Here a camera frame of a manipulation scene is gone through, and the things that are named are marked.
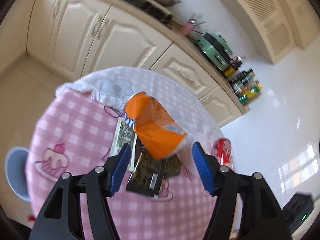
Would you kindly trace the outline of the red cola can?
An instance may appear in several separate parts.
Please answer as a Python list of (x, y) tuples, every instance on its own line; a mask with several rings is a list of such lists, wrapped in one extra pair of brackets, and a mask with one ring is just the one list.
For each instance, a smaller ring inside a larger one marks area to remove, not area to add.
[(227, 138), (219, 138), (213, 144), (213, 149), (221, 166), (233, 169), (232, 146)]

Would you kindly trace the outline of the black gold snack wrapper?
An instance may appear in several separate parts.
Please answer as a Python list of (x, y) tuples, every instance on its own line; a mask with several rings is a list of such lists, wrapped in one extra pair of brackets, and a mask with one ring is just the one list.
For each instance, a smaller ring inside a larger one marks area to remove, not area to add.
[(127, 182), (126, 191), (156, 199), (166, 195), (168, 179), (178, 176), (181, 171), (182, 164), (178, 156), (153, 159), (141, 142), (136, 149), (140, 153), (136, 154), (135, 169)]

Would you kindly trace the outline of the cream sauce packet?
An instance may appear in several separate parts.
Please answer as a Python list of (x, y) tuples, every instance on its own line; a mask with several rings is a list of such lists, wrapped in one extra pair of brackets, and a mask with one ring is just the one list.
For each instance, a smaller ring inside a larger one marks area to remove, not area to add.
[(135, 149), (137, 143), (137, 135), (133, 132), (131, 127), (126, 123), (124, 118), (119, 118), (114, 134), (112, 146), (109, 156), (115, 156), (120, 153), (124, 144), (131, 147), (131, 159), (127, 167), (128, 172), (133, 172), (135, 169)]

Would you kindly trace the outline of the crushed orange soda can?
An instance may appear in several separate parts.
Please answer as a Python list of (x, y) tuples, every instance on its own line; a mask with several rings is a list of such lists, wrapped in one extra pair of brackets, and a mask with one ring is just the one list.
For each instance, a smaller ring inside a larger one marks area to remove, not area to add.
[(176, 124), (157, 99), (144, 92), (127, 100), (124, 118), (153, 159), (166, 159), (186, 143), (187, 132)]

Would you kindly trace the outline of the blue trash bin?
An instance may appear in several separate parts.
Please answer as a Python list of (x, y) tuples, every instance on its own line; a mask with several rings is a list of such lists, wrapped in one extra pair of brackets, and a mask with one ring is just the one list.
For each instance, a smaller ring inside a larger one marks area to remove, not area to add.
[(25, 174), (28, 149), (22, 146), (13, 147), (5, 158), (4, 169), (7, 182), (16, 196), (30, 202)]

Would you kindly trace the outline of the cream kitchen cabinets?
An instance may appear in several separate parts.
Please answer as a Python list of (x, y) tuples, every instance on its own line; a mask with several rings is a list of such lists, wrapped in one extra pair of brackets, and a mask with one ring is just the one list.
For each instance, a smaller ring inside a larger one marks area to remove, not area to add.
[(116, 66), (153, 70), (187, 86), (220, 126), (249, 111), (187, 38), (121, 0), (7, 0), (1, 70), (24, 55), (72, 81)]

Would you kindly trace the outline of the black power box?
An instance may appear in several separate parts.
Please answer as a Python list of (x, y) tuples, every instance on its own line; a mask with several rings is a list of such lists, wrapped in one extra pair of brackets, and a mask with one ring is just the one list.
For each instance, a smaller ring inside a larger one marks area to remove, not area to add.
[(298, 192), (291, 197), (282, 209), (291, 234), (297, 231), (312, 213), (313, 209), (314, 205), (310, 194)]

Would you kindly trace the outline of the green yellow bottle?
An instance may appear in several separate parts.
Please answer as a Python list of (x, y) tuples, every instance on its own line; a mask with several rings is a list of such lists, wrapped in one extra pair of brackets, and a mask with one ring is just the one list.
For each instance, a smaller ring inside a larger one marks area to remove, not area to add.
[(238, 96), (238, 99), (242, 105), (246, 105), (252, 99), (254, 99), (256, 96), (258, 96), (260, 94), (261, 90), (262, 90), (261, 84), (256, 83), (256, 85), (253, 86), (251, 89), (246, 90), (245, 92), (241, 93)]

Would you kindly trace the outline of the dark condiment bottle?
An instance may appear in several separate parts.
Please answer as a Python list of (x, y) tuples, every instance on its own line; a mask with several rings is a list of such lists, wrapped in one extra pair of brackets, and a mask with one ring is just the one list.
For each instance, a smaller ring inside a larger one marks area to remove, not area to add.
[(247, 85), (254, 81), (254, 77), (255, 73), (253, 72), (253, 69), (250, 68), (247, 71), (244, 70), (240, 72), (231, 80), (229, 80), (229, 84), (233, 89), (234, 93), (239, 95), (246, 90)]

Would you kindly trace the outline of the dark soy sauce bottle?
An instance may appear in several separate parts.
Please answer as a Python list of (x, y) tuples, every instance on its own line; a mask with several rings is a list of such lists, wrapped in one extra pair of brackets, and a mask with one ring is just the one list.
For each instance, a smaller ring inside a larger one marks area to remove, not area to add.
[(246, 59), (245, 55), (242, 56), (234, 56), (229, 62), (228, 67), (223, 71), (223, 75), (225, 78), (229, 78), (236, 73), (236, 71), (241, 67), (243, 61)]

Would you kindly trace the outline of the green electric cooker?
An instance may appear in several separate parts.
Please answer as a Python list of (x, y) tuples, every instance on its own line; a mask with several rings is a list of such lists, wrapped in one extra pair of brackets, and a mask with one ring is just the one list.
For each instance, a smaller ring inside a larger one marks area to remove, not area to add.
[(196, 42), (200, 52), (204, 57), (223, 72), (233, 57), (233, 52), (227, 41), (216, 34), (205, 33)]

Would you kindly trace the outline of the pink utensil cup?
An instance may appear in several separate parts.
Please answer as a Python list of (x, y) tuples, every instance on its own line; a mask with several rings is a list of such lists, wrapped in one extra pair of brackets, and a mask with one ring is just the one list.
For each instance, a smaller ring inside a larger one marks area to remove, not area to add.
[(188, 22), (180, 29), (180, 33), (183, 36), (188, 36), (191, 34), (191, 32), (198, 33), (196, 29), (204, 27), (204, 24), (206, 24), (206, 21), (198, 21), (196, 18), (190, 18)]

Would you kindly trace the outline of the cream upper wall cabinet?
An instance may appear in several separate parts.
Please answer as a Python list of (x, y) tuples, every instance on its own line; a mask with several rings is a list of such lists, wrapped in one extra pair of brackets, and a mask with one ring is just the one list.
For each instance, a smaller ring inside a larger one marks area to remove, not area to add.
[(295, 46), (306, 49), (319, 36), (319, 18), (308, 0), (220, 1), (272, 64)]

